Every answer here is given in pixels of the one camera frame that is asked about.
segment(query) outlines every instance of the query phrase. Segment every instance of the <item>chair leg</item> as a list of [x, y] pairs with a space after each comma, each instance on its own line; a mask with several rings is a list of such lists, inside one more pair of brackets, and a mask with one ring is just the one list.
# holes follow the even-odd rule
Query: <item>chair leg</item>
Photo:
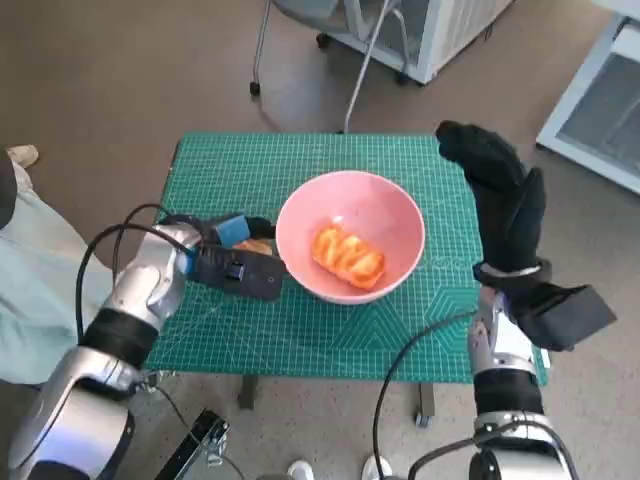
[[402, 65], [402, 74], [407, 75], [409, 70], [409, 37], [407, 35], [407, 25], [404, 21], [404, 15], [399, 9], [394, 8], [391, 10], [391, 13], [400, 23], [400, 33], [402, 36], [402, 59], [404, 61], [404, 64]]
[[269, 21], [269, 11], [271, 10], [271, 0], [265, 0], [264, 14], [262, 15], [262, 26], [258, 34], [258, 45], [256, 46], [256, 56], [253, 59], [253, 82], [251, 82], [251, 95], [260, 95], [260, 58], [262, 58], [262, 46], [264, 45], [264, 34]]
[[373, 52], [373, 47], [378, 40], [378, 35], [380, 35], [380, 29], [382, 28], [382, 22], [387, 16], [387, 11], [389, 7], [390, 0], [384, 0], [382, 5], [382, 9], [380, 10], [380, 16], [378, 17], [378, 21], [376, 22], [376, 26], [373, 29], [373, 33], [371, 34], [371, 39], [369, 40], [369, 46], [367, 47], [367, 53], [365, 53], [364, 60], [362, 61], [362, 66], [360, 67], [360, 73], [358, 74], [358, 80], [356, 81], [356, 86], [353, 89], [353, 93], [351, 94], [351, 100], [349, 100], [349, 107], [347, 108], [347, 114], [344, 117], [344, 133], [349, 132], [349, 120], [351, 120], [351, 114], [353, 113], [353, 107], [356, 104], [356, 99], [358, 98], [358, 94], [360, 93], [360, 87], [362, 86], [362, 81], [364, 80], [364, 75], [367, 73], [367, 67], [369, 66], [369, 60], [371, 60], [371, 53]]

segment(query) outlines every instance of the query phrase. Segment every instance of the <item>white shoe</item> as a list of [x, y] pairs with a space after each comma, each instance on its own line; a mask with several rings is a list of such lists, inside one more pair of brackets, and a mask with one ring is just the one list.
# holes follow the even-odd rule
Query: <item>white shoe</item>
[[28, 168], [38, 160], [38, 149], [34, 145], [18, 145], [7, 148], [9, 158], [20, 165]]
[[314, 480], [313, 469], [306, 460], [298, 460], [293, 462], [287, 473], [295, 480]]
[[[382, 464], [382, 473], [385, 477], [393, 475], [391, 465], [389, 465], [389, 462], [387, 462], [385, 458], [380, 457], [380, 463]], [[364, 467], [362, 467], [362, 480], [380, 480], [378, 467], [376, 466], [376, 457], [373, 455], [367, 458], [367, 461], [364, 462]]]

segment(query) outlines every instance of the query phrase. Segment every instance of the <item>gray floor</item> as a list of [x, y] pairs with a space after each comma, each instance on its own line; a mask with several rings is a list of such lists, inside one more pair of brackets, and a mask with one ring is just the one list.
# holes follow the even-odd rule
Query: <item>gray floor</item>
[[[318, 51], [313, 32], [279, 15], [266, 41], [263, 104], [250, 101], [261, 4], [0, 0], [1, 140], [39, 146], [43, 158], [31, 170], [36, 190], [90, 238], [134, 205], [159, 198], [173, 147], [187, 130], [336, 130], [358, 56], [340, 47]], [[554, 358], [545, 404], [583, 478], [634, 479], [640, 471], [640, 199], [533, 149], [608, 18], [584, 0], [520, 0], [488, 42], [476, 42], [426, 89], [399, 89], [388, 70], [373, 65], [353, 130], [430, 132], [445, 118], [474, 121], [501, 132], [544, 168], [549, 208], [542, 254], [553, 259], [558, 281], [594, 283], [620, 316], [574, 353]], [[136, 241], [127, 240], [128, 256]], [[189, 419], [205, 405], [227, 416], [228, 454], [248, 478], [306, 457], [319, 478], [355, 479], [371, 450], [375, 383], [271, 379], [262, 383], [254, 414], [234, 406], [237, 377], [182, 375], [167, 385]], [[31, 395], [1, 387], [4, 452], [12, 413], [23, 411]], [[468, 435], [473, 420], [470, 388], [442, 385], [435, 423], [418, 431], [411, 393], [406, 385], [393, 387], [381, 425], [383, 450], [400, 473], [421, 452]], [[139, 435], [120, 478], [153, 478], [184, 432], [158, 398], [137, 399], [135, 411]], [[470, 452], [445, 458], [431, 475], [465, 478], [469, 458]], [[192, 478], [233, 478], [202, 467]]]

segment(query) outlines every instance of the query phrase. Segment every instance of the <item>black cable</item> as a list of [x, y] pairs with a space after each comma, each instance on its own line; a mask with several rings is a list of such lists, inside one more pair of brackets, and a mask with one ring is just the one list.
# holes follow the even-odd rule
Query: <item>black cable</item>
[[486, 42], [487, 40], [489, 40], [492, 34], [493, 34], [493, 23], [489, 25], [487, 29], [484, 31], [484, 41]]
[[509, 422], [501, 427], [497, 427], [491, 431], [484, 431], [481, 433], [477, 433], [471, 438], [466, 438], [464, 440], [459, 440], [454, 443], [450, 443], [449, 445], [445, 445], [443, 447], [438, 447], [435, 450], [427, 453], [420, 457], [409, 469], [409, 477], [408, 480], [415, 480], [416, 475], [420, 471], [422, 467], [424, 467], [427, 463], [439, 458], [447, 453], [455, 452], [456, 450], [460, 450], [462, 448], [471, 446], [471, 445], [482, 445], [483, 443], [489, 442], [491, 440], [495, 440], [496, 438], [502, 437], [506, 432], [515, 430], [518, 427], [527, 426], [527, 427], [537, 427], [541, 428], [545, 432], [549, 434], [549, 436], [556, 442], [556, 445], [560, 449], [562, 456], [564, 457], [565, 462], [567, 463], [567, 468], [569, 469], [569, 474], [573, 480], [579, 480], [578, 471], [576, 469], [575, 463], [571, 458], [571, 454], [569, 453], [569, 449], [562, 441], [560, 436], [553, 430], [553, 428], [545, 425], [544, 423], [536, 422], [533, 420], [514, 420], [513, 422]]
[[[135, 217], [139, 212], [147, 208], [155, 208], [157, 211], [164, 213], [166, 216], [171, 215], [171, 212], [166, 208], [164, 208], [159, 203], [143, 203], [142, 205], [138, 205], [136, 208], [131, 210], [131, 212], [129, 212], [129, 215], [125, 217], [124, 222], [122, 223], [129, 224], [131, 220], [133, 220], [133, 217]], [[119, 270], [118, 263], [120, 261], [120, 243], [122, 242], [123, 235], [124, 235], [124, 230], [120, 230], [118, 232], [118, 236], [116, 237], [116, 241], [113, 245], [113, 257], [111, 259], [111, 266], [113, 270], [113, 286], [114, 287], [116, 286], [116, 277], [118, 276], [118, 270]]]
[[82, 257], [82, 261], [80, 262], [80, 267], [78, 268], [78, 277], [76, 278], [76, 329], [78, 334], [78, 342], [82, 338], [84, 334], [84, 327], [82, 321], [82, 281], [84, 279], [84, 272], [87, 269], [87, 265], [89, 264], [89, 260], [91, 259], [91, 255], [95, 251], [98, 244], [111, 235], [112, 233], [124, 230], [139, 230], [146, 233], [151, 233], [157, 237], [162, 238], [169, 242], [174, 248], [180, 250], [186, 255], [191, 255], [191, 250], [185, 247], [183, 244], [178, 242], [176, 239], [170, 237], [164, 232], [160, 232], [152, 227], [147, 227], [144, 225], [138, 225], [136, 223], [118, 223], [116, 225], [111, 225], [110, 227], [105, 228], [102, 232], [100, 232], [96, 237], [91, 240], [91, 243], [87, 246], [87, 250], [84, 252], [84, 257]]
[[[185, 420], [184, 416], [180, 412], [180, 409], [178, 408], [176, 403], [171, 398], [171, 395], [169, 395], [169, 393], [164, 388], [159, 387], [158, 385], [154, 385], [153, 388], [158, 390], [164, 396], [164, 398], [166, 398], [167, 402], [169, 402], [169, 404], [171, 405], [171, 408], [175, 412], [176, 416], [180, 419], [180, 422], [182, 423], [182, 425], [184, 425], [184, 428], [187, 429], [187, 432], [189, 433], [189, 437], [191, 438], [191, 440], [196, 442], [196, 444], [198, 444], [198, 446], [202, 449], [203, 452], [206, 452], [207, 451], [206, 446], [200, 440], [198, 440], [198, 437], [196, 437], [193, 434], [193, 432], [191, 431], [191, 427], [189, 426], [189, 424]], [[238, 467], [238, 465], [235, 464], [235, 462], [233, 462], [229, 457], [227, 457], [226, 455], [223, 455], [223, 454], [220, 454], [220, 458], [224, 462], [227, 462], [231, 466], [231, 468], [233, 468], [235, 470], [235, 472], [240, 477], [240, 480], [246, 480], [246, 478], [244, 476], [244, 473], [242, 473], [242, 470], [240, 470], [240, 468]]]
[[421, 332], [416, 334], [411, 340], [409, 340], [409, 342], [402, 348], [402, 350], [400, 350], [400, 353], [398, 353], [398, 356], [391, 364], [391, 368], [389, 368], [389, 371], [387, 372], [387, 376], [385, 377], [384, 383], [382, 384], [382, 389], [380, 390], [380, 395], [378, 396], [378, 402], [376, 403], [376, 411], [373, 414], [373, 455], [376, 459], [376, 467], [378, 468], [378, 475], [380, 476], [380, 479], [384, 479], [385, 475], [384, 475], [384, 472], [382, 471], [382, 462], [380, 461], [380, 447], [378, 446], [378, 423], [380, 421], [380, 410], [382, 409], [382, 402], [384, 401], [384, 396], [387, 393], [387, 388], [389, 387], [389, 383], [391, 382], [393, 374], [396, 373], [396, 370], [398, 370], [400, 363], [402, 362], [404, 357], [407, 355], [407, 353], [409, 353], [409, 350], [411, 350], [418, 343], [418, 341], [420, 341], [420, 339], [422, 339], [423, 337], [426, 337], [427, 335], [430, 335], [436, 330], [439, 330], [443, 327], [451, 325], [452, 323], [460, 321], [464, 318], [470, 317], [475, 313], [476, 313], [475, 310], [459, 313], [457, 315], [451, 315], [450, 317], [446, 317], [434, 324], [427, 325], [424, 328], [424, 330], [422, 330]]

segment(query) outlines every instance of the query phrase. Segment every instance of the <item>orange food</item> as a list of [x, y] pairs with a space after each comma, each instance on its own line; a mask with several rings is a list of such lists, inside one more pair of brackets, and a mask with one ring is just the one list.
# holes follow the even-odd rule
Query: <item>orange food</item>
[[261, 253], [263, 255], [273, 255], [273, 250], [267, 241], [248, 239], [234, 245], [238, 250], [249, 250], [250, 252]]
[[318, 232], [311, 245], [313, 259], [357, 288], [371, 290], [385, 270], [384, 254], [339, 225]]

